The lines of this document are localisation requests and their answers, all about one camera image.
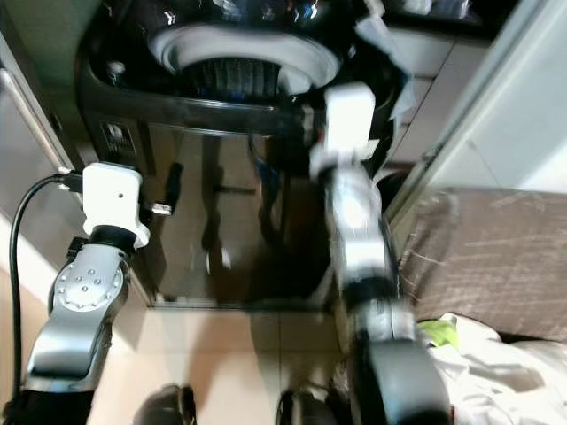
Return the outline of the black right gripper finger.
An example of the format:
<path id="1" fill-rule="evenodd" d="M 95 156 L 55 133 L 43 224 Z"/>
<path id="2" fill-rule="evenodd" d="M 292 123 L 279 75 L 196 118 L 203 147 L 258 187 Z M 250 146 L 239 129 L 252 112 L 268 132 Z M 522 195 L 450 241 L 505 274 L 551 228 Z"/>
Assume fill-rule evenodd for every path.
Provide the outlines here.
<path id="1" fill-rule="evenodd" d="M 181 198 L 183 169 L 185 167 L 182 163 L 171 163 L 170 167 L 167 168 L 163 204 L 166 204 L 169 210 L 174 210 L 179 198 Z"/>

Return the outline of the black top-load washing machine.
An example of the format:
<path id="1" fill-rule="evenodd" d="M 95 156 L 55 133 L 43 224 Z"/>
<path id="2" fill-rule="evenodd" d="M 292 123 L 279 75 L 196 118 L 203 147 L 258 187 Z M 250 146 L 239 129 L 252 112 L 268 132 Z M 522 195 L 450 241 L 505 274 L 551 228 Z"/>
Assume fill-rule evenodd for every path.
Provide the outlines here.
<path id="1" fill-rule="evenodd" d="M 329 247 L 324 191 L 309 177 L 324 90 L 356 43 L 392 62 L 376 97 L 368 175 L 392 149 L 408 105 L 371 0 L 102 0 L 74 54 L 90 162 L 133 167 L 163 201 L 167 168 L 182 194 L 139 255 L 160 304 L 321 309 Z M 136 154 L 110 155 L 102 122 L 129 128 Z"/>

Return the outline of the white clothes pile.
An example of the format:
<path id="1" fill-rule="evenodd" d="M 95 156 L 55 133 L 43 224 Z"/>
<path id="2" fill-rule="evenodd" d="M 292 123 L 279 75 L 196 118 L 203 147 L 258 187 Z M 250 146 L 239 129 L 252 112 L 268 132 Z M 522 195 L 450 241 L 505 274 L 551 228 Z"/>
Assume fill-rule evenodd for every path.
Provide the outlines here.
<path id="1" fill-rule="evenodd" d="M 438 319 L 453 322 L 459 336 L 458 347 L 429 347 L 454 425 L 567 425 L 567 344 L 505 343 L 470 317 Z"/>

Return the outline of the white washer label sticker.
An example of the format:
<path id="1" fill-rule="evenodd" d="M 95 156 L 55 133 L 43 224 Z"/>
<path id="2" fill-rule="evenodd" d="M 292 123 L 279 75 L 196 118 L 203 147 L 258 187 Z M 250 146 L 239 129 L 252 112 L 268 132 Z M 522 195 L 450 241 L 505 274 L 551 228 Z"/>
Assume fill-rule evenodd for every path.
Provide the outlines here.
<path id="1" fill-rule="evenodd" d="M 106 149 L 114 157 L 134 157 L 134 143 L 131 142 L 129 128 L 116 122 L 102 122 Z"/>

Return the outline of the white door panel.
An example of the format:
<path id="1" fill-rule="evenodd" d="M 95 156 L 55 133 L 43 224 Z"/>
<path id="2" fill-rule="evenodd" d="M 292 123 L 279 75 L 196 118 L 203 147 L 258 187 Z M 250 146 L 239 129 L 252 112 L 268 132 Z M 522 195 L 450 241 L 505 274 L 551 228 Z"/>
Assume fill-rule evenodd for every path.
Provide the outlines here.
<path id="1" fill-rule="evenodd" d="M 400 199 L 441 188 L 567 194 L 567 0 L 518 0 L 490 41 L 393 29 L 418 100 L 394 142 Z"/>

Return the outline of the grey cabinet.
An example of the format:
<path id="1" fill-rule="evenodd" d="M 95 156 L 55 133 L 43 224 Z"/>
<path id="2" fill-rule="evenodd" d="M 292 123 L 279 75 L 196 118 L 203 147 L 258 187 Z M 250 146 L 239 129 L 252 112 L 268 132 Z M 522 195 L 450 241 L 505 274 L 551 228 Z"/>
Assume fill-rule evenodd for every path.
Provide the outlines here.
<path id="1" fill-rule="evenodd" d="M 1 203 L 9 219 L 34 182 L 58 171 L 57 139 L 43 126 L 43 113 L 31 94 L 5 40 L 0 42 L 0 171 Z M 45 187 L 28 204 L 21 232 L 54 267 L 80 226 L 77 199 L 56 186 Z"/>

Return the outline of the robot left leg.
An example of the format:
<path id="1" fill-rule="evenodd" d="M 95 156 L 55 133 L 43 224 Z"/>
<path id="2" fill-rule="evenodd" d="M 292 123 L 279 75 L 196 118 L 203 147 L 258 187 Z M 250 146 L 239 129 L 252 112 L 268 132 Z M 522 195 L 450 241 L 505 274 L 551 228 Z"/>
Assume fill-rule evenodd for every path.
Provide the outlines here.
<path id="1" fill-rule="evenodd" d="M 193 389 L 189 385 L 163 385 L 142 402 L 131 425 L 196 425 Z"/>

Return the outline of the robot leg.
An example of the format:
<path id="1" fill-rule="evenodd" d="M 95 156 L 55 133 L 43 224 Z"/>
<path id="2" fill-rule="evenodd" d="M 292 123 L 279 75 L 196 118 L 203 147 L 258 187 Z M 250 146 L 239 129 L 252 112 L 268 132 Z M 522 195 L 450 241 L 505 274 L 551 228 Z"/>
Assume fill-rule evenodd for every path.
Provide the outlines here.
<path id="1" fill-rule="evenodd" d="M 307 390 L 281 394 L 276 425 L 337 425 L 335 414 L 322 399 Z"/>
<path id="2" fill-rule="evenodd" d="M 193 389 L 189 385 L 163 385 L 142 402 L 131 425 L 196 425 Z"/>

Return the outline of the brown woven laundry basket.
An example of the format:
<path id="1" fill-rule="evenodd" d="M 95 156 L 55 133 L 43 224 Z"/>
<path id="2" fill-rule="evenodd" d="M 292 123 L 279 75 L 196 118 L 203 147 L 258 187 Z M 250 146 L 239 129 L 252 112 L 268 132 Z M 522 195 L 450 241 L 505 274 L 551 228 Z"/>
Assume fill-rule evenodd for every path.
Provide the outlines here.
<path id="1" fill-rule="evenodd" d="M 400 284 L 420 319 L 454 313 L 567 343 L 567 194 L 446 188 L 415 206 Z"/>

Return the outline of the robot right leg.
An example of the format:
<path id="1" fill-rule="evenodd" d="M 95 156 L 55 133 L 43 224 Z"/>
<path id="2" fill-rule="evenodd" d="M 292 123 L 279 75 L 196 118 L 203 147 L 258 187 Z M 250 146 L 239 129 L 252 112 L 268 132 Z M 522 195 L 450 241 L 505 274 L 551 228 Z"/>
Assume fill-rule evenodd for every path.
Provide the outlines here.
<path id="1" fill-rule="evenodd" d="M 281 394 L 276 425 L 337 425 L 335 414 L 322 399 L 307 390 Z"/>

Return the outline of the green garment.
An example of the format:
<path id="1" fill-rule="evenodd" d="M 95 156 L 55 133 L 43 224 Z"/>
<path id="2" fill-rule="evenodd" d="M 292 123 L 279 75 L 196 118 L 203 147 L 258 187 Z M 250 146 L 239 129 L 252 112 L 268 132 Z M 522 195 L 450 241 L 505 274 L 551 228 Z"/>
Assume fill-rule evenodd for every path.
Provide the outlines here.
<path id="1" fill-rule="evenodd" d="M 416 324 L 417 331 L 430 347 L 458 347 L 459 336 L 456 325 L 445 320 L 427 320 Z"/>

